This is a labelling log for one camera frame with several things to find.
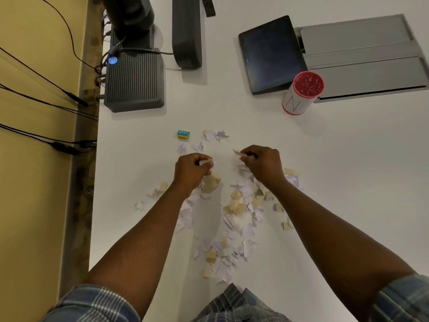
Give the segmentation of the person's left hand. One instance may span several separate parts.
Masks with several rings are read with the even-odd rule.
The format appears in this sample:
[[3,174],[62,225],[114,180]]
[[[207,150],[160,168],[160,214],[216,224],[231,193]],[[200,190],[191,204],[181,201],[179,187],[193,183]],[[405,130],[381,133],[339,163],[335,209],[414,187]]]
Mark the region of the person's left hand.
[[180,156],[175,164],[173,189],[179,191],[183,198],[187,198],[202,180],[193,178],[193,153]]

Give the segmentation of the dark grey speaker bar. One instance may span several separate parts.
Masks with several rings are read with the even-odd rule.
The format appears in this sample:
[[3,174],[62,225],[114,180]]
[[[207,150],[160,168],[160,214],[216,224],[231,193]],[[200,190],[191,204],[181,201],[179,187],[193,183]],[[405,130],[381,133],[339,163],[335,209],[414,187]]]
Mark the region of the dark grey speaker bar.
[[202,66],[200,0],[172,0],[172,50],[180,68]]

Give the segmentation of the person's right forearm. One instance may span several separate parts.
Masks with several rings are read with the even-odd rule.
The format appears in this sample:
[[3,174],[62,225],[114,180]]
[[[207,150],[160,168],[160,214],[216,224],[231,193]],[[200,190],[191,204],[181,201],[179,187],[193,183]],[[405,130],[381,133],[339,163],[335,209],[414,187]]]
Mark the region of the person's right forearm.
[[280,201],[325,281],[359,322],[368,321],[382,288],[416,274],[394,252],[312,200],[285,177],[262,183]]

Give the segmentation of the person's left forearm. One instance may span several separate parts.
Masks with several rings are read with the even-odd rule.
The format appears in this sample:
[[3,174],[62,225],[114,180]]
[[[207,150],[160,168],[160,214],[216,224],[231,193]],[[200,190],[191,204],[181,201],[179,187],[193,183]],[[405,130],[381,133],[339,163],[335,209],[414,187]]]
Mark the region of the person's left forearm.
[[173,182],[146,215],[89,271],[87,283],[124,298],[141,321],[153,300],[182,204],[200,185]]

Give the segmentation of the person's right hand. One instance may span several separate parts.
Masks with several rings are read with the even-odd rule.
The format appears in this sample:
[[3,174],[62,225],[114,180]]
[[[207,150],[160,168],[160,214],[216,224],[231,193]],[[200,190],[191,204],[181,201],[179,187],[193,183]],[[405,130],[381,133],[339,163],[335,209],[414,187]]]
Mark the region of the person's right hand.
[[260,167],[258,172],[252,174],[270,191],[275,191],[287,182],[279,151],[266,146],[260,146]]

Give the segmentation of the red and white paper cup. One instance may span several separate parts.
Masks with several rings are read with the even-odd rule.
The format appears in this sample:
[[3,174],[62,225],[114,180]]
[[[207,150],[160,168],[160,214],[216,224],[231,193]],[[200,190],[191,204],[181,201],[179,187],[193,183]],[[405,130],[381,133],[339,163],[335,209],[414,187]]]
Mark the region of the red and white paper cup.
[[324,91],[324,81],[313,71],[297,74],[282,99],[283,110],[293,116],[301,115]]

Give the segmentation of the black monitor stand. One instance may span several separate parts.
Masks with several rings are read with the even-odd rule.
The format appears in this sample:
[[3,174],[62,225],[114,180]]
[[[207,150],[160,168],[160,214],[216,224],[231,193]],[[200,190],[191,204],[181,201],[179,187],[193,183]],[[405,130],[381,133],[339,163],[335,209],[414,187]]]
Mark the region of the black monitor stand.
[[150,0],[102,0],[111,22],[111,45],[123,48],[154,47],[154,11]]

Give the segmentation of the pile of torn paper pieces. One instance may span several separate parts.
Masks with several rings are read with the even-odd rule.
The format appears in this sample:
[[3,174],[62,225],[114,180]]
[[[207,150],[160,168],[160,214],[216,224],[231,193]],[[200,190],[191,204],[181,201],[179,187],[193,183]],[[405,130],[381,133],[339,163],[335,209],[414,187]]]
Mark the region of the pile of torn paper pieces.
[[[279,202],[233,154],[249,144],[281,148],[279,136],[257,130],[243,130],[232,141],[209,145],[204,153],[215,158],[210,176],[181,205],[158,289],[172,291],[190,286],[209,288],[229,284],[243,269],[255,248],[265,237],[266,217],[287,220]],[[129,159],[134,173],[135,208],[129,214],[129,227],[143,219],[168,189],[174,166],[181,154],[196,152],[186,142],[135,142]]]

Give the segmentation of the dark grey ribbed router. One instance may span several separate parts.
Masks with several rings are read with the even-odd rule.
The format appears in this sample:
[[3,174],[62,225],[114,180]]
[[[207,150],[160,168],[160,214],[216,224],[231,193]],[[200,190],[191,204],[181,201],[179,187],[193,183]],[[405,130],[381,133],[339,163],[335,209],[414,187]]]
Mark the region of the dark grey ribbed router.
[[123,48],[110,44],[108,56],[118,63],[106,64],[104,105],[112,113],[161,109],[165,105],[164,59],[158,48]]

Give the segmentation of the blue plaid shirt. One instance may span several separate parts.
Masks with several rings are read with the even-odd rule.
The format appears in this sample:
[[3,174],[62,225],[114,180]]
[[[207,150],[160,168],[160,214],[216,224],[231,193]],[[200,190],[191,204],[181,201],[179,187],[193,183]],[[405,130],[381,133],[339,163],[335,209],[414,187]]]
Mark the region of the blue plaid shirt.
[[[105,287],[74,287],[40,322],[141,322],[123,297]],[[190,322],[291,322],[249,289],[231,283]],[[368,322],[429,322],[429,276],[410,275],[378,292]]]

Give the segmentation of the black touch panel tablet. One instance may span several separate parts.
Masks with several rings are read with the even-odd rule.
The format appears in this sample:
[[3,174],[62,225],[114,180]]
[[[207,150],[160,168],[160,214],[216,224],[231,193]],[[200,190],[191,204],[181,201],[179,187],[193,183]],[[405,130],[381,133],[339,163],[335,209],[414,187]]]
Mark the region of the black touch panel tablet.
[[288,15],[242,32],[238,38],[253,95],[287,90],[299,73],[308,70]]

